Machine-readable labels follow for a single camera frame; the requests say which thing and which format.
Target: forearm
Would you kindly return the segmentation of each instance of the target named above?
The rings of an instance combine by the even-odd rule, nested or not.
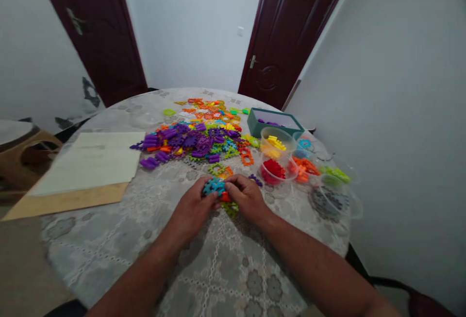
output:
[[[148,316],[182,247],[182,243],[162,231],[86,317]]]
[[[331,249],[276,215],[259,227],[325,316],[364,316],[374,309],[383,312],[381,306],[385,311],[384,299]]]

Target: door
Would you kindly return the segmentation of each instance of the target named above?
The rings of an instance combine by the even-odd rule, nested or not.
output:
[[[50,0],[109,107],[147,92],[125,0]]]
[[[238,93],[281,109],[337,0],[260,0]]]

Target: storage box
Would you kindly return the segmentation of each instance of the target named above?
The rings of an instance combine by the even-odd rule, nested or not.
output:
[[[270,125],[267,124],[267,122],[273,122],[283,126]],[[293,136],[293,134],[296,132],[302,133],[304,131],[304,128],[292,115],[282,112],[263,110],[260,108],[251,109],[248,117],[248,126],[251,135],[257,137],[258,139],[261,138],[261,130],[269,126],[274,126],[275,128],[281,129],[291,136]]]

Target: door handle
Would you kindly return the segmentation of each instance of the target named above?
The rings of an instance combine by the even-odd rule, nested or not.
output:
[[[249,68],[253,68],[255,63],[259,63],[259,61],[256,60],[256,55],[253,55],[251,58],[251,64],[249,65]]]
[[[71,22],[73,23],[74,30],[76,31],[76,33],[82,35],[83,30],[81,29],[81,23],[86,23],[87,20],[83,20],[74,16],[73,10],[71,10],[70,8],[67,8],[67,13]]]

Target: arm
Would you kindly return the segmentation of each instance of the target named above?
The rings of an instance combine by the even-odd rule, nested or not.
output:
[[[86,317],[149,316],[182,248],[197,235],[215,204],[216,192],[201,198],[209,177],[183,195],[155,242],[110,288]]]
[[[225,181],[240,212],[264,232],[325,316],[399,316],[344,259],[275,215],[254,182],[242,175]]]

